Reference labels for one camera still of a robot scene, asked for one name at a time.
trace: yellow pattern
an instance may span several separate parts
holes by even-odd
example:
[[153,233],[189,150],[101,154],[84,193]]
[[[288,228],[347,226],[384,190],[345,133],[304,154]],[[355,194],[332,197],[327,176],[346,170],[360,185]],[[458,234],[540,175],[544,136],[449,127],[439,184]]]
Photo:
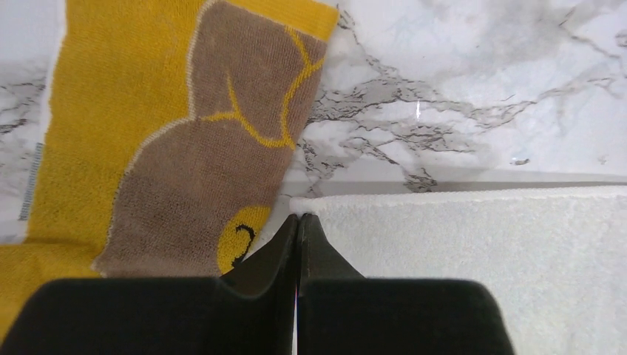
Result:
[[270,207],[248,206],[231,218],[224,226],[217,245],[217,265],[220,272],[226,274],[233,269],[233,261],[246,254],[248,247],[254,243],[247,234],[248,229],[254,232],[255,238],[258,237],[269,216]]
[[301,33],[328,41],[337,24],[338,11],[313,0],[228,0]]
[[0,338],[42,283],[98,277],[90,266],[124,169],[146,137],[188,115],[187,52],[203,2],[66,0],[27,239],[0,247]]
[[237,103],[237,96],[235,94],[235,89],[233,88],[233,83],[231,82],[230,75],[227,75],[226,77],[226,85],[228,87],[228,98],[231,101],[232,111],[214,113],[213,115],[205,117],[205,120],[210,122],[220,120],[236,120],[242,124],[244,129],[248,133],[250,133],[254,140],[256,140],[259,144],[263,146],[266,146],[268,148],[281,148],[284,146],[289,146],[292,150],[296,149],[294,139],[292,139],[288,130],[289,105],[292,98],[294,98],[294,95],[296,95],[296,91],[300,88],[302,83],[305,82],[305,80],[307,80],[310,76],[312,76],[317,70],[320,70],[320,68],[322,68],[322,63],[324,62],[324,59],[322,58],[318,60],[315,64],[312,64],[311,60],[309,59],[309,53],[307,53],[307,49],[300,40],[299,36],[296,34],[296,31],[287,26],[285,26],[285,31],[290,35],[290,38],[300,52],[303,62],[303,68],[300,70],[300,73],[296,76],[294,81],[292,81],[292,84],[290,85],[288,91],[283,96],[281,116],[279,117],[279,122],[281,124],[281,138],[275,139],[263,137],[248,121],[248,119],[246,119],[244,114],[242,114],[240,105]]
[[293,147],[292,149],[296,148],[296,145],[291,140],[291,138],[289,138],[289,136],[287,137],[287,139],[285,138],[285,136],[281,137],[281,139],[263,137],[242,114],[240,105],[237,103],[237,96],[235,95],[235,89],[233,89],[233,83],[231,82],[230,75],[227,75],[226,77],[226,85],[228,87],[228,98],[231,100],[231,109],[233,111],[214,113],[213,115],[204,118],[205,120],[210,122],[220,120],[236,120],[239,121],[244,129],[251,134],[252,138],[254,138],[254,140],[259,142],[259,144],[261,144],[262,146],[266,146],[268,148],[281,148],[282,146],[290,146]]

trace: bear ear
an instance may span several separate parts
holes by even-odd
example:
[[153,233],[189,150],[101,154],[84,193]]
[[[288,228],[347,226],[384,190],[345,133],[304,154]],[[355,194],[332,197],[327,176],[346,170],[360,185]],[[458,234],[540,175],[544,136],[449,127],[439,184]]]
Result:
[[228,3],[224,0],[205,2],[198,11],[194,34],[189,42],[186,74],[189,114],[193,118],[202,118],[217,109],[230,110],[228,102],[221,102],[225,96],[228,97],[224,85],[226,71],[220,70],[220,63],[209,63],[215,60],[215,53],[220,50],[220,31],[215,29],[220,28],[218,22],[225,6]]

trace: white bath mat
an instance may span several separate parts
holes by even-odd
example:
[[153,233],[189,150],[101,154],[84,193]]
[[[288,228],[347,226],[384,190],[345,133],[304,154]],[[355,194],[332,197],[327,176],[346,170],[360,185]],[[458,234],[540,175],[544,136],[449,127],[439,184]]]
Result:
[[627,354],[627,187],[291,201],[367,277],[459,278],[498,301],[517,354]]

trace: yellow towel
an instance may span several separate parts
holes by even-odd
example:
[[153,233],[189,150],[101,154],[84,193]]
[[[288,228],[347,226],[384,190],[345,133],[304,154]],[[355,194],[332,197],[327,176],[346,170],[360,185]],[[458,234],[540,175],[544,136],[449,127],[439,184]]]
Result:
[[[66,35],[52,86],[48,88],[51,90],[50,125],[39,147],[42,153],[38,156],[36,175],[33,175],[36,176],[34,198],[25,205],[27,238],[22,245],[0,247],[0,337],[6,334],[26,299],[49,280],[99,277],[99,272],[114,276],[176,275],[187,274],[188,270],[192,270],[192,274],[211,274],[214,269],[218,273],[226,272],[240,260],[268,216],[272,202],[268,196],[276,194],[281,171],[287,168],[294,142],[305,124],[319,80],[325,43],[338,16],[335,9],[311,0],[67,0],[65,5]],[[203,22],[213,19],[219,23],[223,16],[233,16],[237,21]],[[208,26],[208,34],[199,32],[201,25]],[[213,47],[217,37],[212,36],[224,36],[215,35],[220,32],[216,26],[228,36],[241,33],[240,38],[244,39],[232,43],[232,48]],[[249,26],[272,27],[269,32],[272,36],[264,38],[271,40],[267,48],[261,50],[261,42],[250,37]],[[199,41],[201,36],[205,36],[202,39],[205,52],[197,50],[198,43],[193,42],[194,39]],[[274,53],[276,61],[271,63],[268,56],[256,61],[257,55],[252,49],[260,58],[265,52]],[[224,64],[221,74],[214,75],[214,81],[207,81],[206,77],[217,71],[199,68],[216,65],[213,61],[220,58],[208,55],[205,64],[203,53],[227,50],[249,55],[249,63],[258,64],[259,72],[240,75],[237,68],[230,72],[230,64]],[[233,58],[226,56],[223,60],[232,62]],[[280,75],[285,75],[284,80],[278,78],[276,83],[279,84],[269,85],[270,89],[263,92],[266,96],[247,98],[250,95],[244,95],[246,92],[260,87],[260,82],[254,80],[276,75],[275,67],[283,68]],[[274,100],[275,96],[268,92],[277,85],[284,86],[279,87],[281,95],[275,95],[278,99]],[[274,101],[264,103],[268,97]],[[213,102],[218,99],[221,104]],[[274,105],[276,109],[255,109],[260,104]],[[162,133],[179,127],[177,122],[181,120],[213,125],[207,130],[204,126],[192,126],[188,129],[189,135],[206,132],[221,137],[237,131],[241,139],[226,140],[222,146],[203,143],[206,154],[223,160],[233,158],[233,164],[244,161],[237,161],[238,152],[240,157],[253,156],[256,161],[253,168],[261,166],[264,160],[267,164],[276,164],[274,171],[278,173],[271,179],[268,177],[267,186],[258,187],[267,189],[270,195],[264,195],[259,203],[243,201],[241,207],[233,213],[225,212],[224,216],[220,215],[221,209],[180,223],[188,216],[178,215],[184,209],[178,208],[178,202],[172,203],[175,194],[192,200],[215,199],[216,196],[211,195],[213,192],[207,187],[168,190],[172,184],[181,183],[178,178],[173,182],[159,180],[158,191],[164,192],[163,195],[142,200],[144,194],[154,194],[146,186],[152,186],[152,181],[157,180],[155,176],[159,174],[155,170],[162,168],[159,160],[151,165],[157,168],[138,170],[139,178],[143,179],[141,189],[124,190],[124,179],[132,178],[139,166],[148,166],[140,160],[143,153],[153,149],[151,143],[157,139],[155,137],[160,138]],[[269,123],[260,124],[255,120]],[[179,149],[177,152],[197,148],[184,141],[169,144],[166,146]],[[202,153],[194,153],[192,166],[202,165],[206,159]],[[219,167],[219,164],[207,166]],[[190,171],[193,179],[185,183],[202,184],[203,176]],[[221,170],[211,170],[207,178],[238,179],[233,174],[221,174]],[[122,195],[125,201],[135,202],[122,204],[119,209],[123,214],[116,215],[116,199]],[[233,197],[224,196],[224,200],[230,198]],[[160,203],[175,206],[160,209]],[[121,215],[130,216],[122,227],[119,226],[123,220]],[[155,224],[159,227],[155,230],[165,230],[166,236],[179,236],[179,230],[170,230],[169,226],[201,226],[203,218],[220,221],[210,228],[220,227],[216,236],[220,237],[220,244],[217,239],[207,244],[207,250],[212,253],[208,256],[210,263],[202,260],[202,253],[197,253],[206,246],[198,240],[189,245],[183,241],[182,252],[173,257],[155,246],[163,243],[161,239],[139,239],[133,247],[123,244],[123,240],[123,248],[119,249],[119,241],[112,237],[116,228],[141,229]],[[132,235],[142,233],[146,234],[137,231]],[[173,241],[167,240],[167,243],[178,243],[171,239]],[[132,248],[135,248],[134,253],[146,252],[128,257]],[[181,260],[185,253],[194,257]],[[145,260],[133,264],[142,257]]]

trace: gray marble veining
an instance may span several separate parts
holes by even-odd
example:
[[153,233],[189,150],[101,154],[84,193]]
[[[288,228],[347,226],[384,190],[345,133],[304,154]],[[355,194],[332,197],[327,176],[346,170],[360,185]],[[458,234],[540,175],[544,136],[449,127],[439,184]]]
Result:
[[[627,1],[324,1],[341,17],[277,214],[290,196],[627,182]],[[2,76],[8,218],[44,75]]]

